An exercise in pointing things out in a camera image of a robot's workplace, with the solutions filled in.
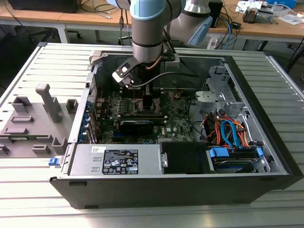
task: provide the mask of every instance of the blue cable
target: blue cable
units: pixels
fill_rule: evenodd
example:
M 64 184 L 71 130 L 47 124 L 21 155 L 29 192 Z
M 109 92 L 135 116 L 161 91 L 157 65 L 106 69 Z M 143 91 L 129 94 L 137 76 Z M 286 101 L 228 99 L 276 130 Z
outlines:
M 236 147 L 239 147 L 239 148 L 243 148 L 242 145 L 240 144 L 239 140 L 238 140 L 238 135 L 237 135 L 237 130 L 236 130 L 236 127 L 235 125 L 232 123 L 232 121 L 230 120 L 225 120 L 223 121 L 221 127 L 220 127 L 220 131 L 221 131 L 221 134 L 222 134 L 222 137 L 223 139 L 225 140 L 225 142 L 229 145 L 230 148 L 233 148 L 231 142 L 226 138 L 225 136 L 225 124 L 226 123 L 229 123 L 231 125 L 231 129 L 232 129 L 232 134 L 233 134 L 233 139 L 234 139 L 234 143 L 236 145 Z
M 232 31 L 231 31 L 231 27 L 230 27 L 229 22 L 228 22 L 227 20 L 225 20 L 225 19 L 222 19 L 222 20 L 225 21 L 225 22 L 227 23 L 228 29 L 229 29 L 229 38 L 228 38 L 228 42 L 227 42 L 226 46 L 224 47 L 224 50 L 225 50 L 225 49 L 228 47 L 229 43 L 230 43 L 230 38 L 231 38 L 231 33 L 232 33 Z

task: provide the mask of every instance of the sticker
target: sticker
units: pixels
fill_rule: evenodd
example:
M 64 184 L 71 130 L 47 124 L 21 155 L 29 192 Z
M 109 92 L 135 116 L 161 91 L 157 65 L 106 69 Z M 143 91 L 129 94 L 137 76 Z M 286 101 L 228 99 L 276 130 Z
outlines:
M 92 146 L 91 153 L 104 153 L 105 146 Z
M 9 138 L 9 139 L 11 139 L 11 140 L 29 140 L 28 138 Z
M 103 148 L 104 162 L 103 174 L 138 174 L 138 150 L 106 150 L 105 147 L 94 146 L 93 148 Z

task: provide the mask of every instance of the paper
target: paper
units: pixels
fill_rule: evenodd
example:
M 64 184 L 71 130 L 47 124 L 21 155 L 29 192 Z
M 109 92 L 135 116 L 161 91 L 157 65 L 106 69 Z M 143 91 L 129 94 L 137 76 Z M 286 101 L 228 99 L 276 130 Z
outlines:
M 245 13 L 247 7 L 261 9 L 263 1 L 239 1 L 236 12 Z
M 281 16 L 281 17 L 279 17 L 279 19 L 283 20 L 283 21 L 285 21 L 289 24 L 292 24 L 292 25 L 297 25 L 297 24 L 302 23 L 301 18 L 298 18 L 297 16 L 294 16 L 294 15 L 291 15 L 291 14 Z

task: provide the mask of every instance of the computer case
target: computer case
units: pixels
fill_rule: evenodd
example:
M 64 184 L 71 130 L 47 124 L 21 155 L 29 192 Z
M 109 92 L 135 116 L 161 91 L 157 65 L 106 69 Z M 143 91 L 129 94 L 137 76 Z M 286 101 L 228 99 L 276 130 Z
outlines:
M 210 16 L 213 18 L 211 28 L 215 28 L 218 24 L 219 14 L 223 7 L 221 0 L 209 0 Z
M 9 0 L 14 10 L 41 10 L 76 13 L 82 0 Z

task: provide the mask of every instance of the green circuit board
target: green circuit board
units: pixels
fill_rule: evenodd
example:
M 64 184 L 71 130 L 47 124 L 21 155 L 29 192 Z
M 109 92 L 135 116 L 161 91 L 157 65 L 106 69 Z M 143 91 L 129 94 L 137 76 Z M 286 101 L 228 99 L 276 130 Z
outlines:
M 157 144 L 161 141 L 193 141 L 186 116 L 187 101 L 189 102 L 189 97 L 183 97 L 181 91 L 167 91 L 153 99 L 151 110 L 144 110 L 141 107 L 141 99 L 123 98 L 113 92 L 103 104 L 98 143 Z M 148 117 L 141 117 L 140 114 L 145 113 Z M 124 120 L 151 121 L 154 123 L 152 133 L 121 134 L 120 124 Z

